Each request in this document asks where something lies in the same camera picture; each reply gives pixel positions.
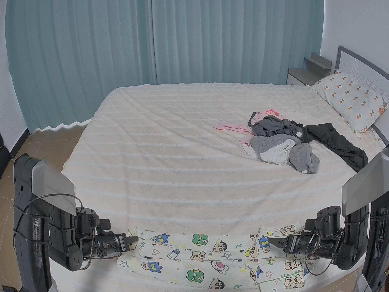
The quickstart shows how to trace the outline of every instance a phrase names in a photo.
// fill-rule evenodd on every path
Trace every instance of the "nightstand drawer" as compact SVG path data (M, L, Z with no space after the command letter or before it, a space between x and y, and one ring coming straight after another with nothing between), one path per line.
M288 79L286 80L286 85L304 85L304 83L302 83L299 80L297 80L291 74L288 74Z

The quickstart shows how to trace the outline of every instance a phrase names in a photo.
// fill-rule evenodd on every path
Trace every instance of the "teal curtain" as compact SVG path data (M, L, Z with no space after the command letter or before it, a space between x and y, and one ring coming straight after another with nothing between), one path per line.
M323 18L324 0L7 0L9 70L32 131L90 119L120 86L285 84Z
M150 0L7 0L9 71L28 129L90 119L120 86L155 84Z

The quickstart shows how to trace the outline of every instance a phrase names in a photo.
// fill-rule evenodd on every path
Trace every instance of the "robotic arm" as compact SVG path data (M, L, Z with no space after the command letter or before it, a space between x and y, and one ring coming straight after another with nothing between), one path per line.
M20 156L14 163L14 183L21 292L57 292L49 257L68 270L85 270L92 258L117 257L138 238L115 234L108 219L100 219L82 203L76 207L74 184L46 159ZM81 268L84 260L88 264Z
M320 210L316 219L306 220L303 234L269 242L286 253L330 259L343 270L352 268L367 252L354 291L379 292L389 257L389 147L342 186L342 199L345 228L340 226L340 207L331 206Z

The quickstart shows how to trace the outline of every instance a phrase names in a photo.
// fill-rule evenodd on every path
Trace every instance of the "mattress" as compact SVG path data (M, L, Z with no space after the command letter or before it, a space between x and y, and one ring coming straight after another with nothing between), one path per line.
M381 151L371 134L359 139L307 87L143 85L115 89L105 98L63 173L84 206L109 218L114 232L141 227L249 235L261 226L304 224L320 209L341 204L341 186L355 172L317 141L311 146L320 158L318 173L302 174L245 153L241 133L213 128L223 119L247 123L253 111L271 108L304 125L331 122L369 160ZM315 273L327 264L317 261ZM61 292L194 290L119 270L115 260L93 260L88 270L75 273L52 262L51 271ZM303 291L317 291L346 274L332 265L324 275L309 276Z

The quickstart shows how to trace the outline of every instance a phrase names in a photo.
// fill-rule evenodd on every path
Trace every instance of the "white pillow with heart print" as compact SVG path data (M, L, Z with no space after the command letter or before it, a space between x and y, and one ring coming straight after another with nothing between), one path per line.
M351 81L347 74L340 79L335 78L327 87L320 84L313 89L321 91L323 99L347 121L354 133L365 132L386 110L382 95Z

